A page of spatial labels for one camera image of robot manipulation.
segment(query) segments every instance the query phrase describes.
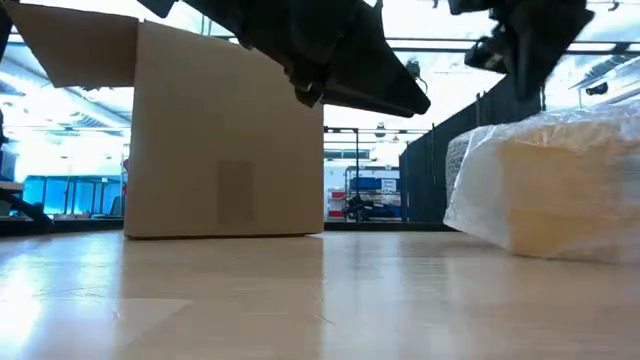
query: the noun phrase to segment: wooden floor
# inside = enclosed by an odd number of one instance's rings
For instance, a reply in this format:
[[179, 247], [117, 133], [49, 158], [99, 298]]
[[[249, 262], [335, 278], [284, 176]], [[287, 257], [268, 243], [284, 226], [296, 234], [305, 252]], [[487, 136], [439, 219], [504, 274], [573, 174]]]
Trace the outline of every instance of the wooden floor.
[[0, 242], [0, 359], [640, 359], [640, 268], [462, 234]]

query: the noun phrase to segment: plastic-wrapped package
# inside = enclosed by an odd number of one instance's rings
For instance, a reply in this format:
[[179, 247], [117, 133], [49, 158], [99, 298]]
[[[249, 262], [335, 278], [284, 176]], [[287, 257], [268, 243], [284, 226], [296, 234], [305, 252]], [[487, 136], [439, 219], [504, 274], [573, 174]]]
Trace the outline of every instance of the plastic-wrapped package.
[[469, 139], [473, 132], [468, 132], [458, 136], [457, 138], [449, 142], [447, 147], [446, 163], [446, 184], [447, 184], [447, 201], [451, 201], [451, 194], [453, 193], [453, 186], [460, 172], [460, 166], [462, 166], [462, 160], [469, 147]]
[[447, 225], [518, 255], [640, 262], [640, 101], [461, 137]]

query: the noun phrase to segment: security camera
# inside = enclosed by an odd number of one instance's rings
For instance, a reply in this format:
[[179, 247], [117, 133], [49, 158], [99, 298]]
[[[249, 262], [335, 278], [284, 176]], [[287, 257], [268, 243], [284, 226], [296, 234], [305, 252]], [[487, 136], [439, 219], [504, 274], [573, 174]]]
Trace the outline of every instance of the security camera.
[[587, 95], [589, 96], [593, 96], [593, 95], [604, 95], [607, 93], [607, 91], [609, 91], [609, 84], [607, 84], [607, 82], [603, 82], [600, 85], [596, 85], [590, 88], [586, 88], [585, 92], [587, 93]]

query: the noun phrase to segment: cardboard box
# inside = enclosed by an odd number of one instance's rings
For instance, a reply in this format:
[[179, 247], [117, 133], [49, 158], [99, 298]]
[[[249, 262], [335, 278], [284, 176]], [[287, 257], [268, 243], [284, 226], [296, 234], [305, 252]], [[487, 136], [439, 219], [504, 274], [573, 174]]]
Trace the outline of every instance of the cardboard box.
[[323, 230], [322, 108], [278, 64], [135, 18], [6, 6], [54, 86], [135, 87], [128, 236]]

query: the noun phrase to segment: black fabric partition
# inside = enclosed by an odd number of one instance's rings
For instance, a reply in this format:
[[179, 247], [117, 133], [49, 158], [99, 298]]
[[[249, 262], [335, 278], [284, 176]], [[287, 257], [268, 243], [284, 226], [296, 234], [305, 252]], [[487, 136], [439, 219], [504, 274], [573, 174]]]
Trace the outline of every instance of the black fabric partition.
[[539, 95], [518, 101], [511, 78], [505, 77], [476, 102], [411, 143], [400, 156], [403, 220], [442, 222], [447, 208], [445, 161], [451, 140], [477, 126], [516, 122], [540, 111]]

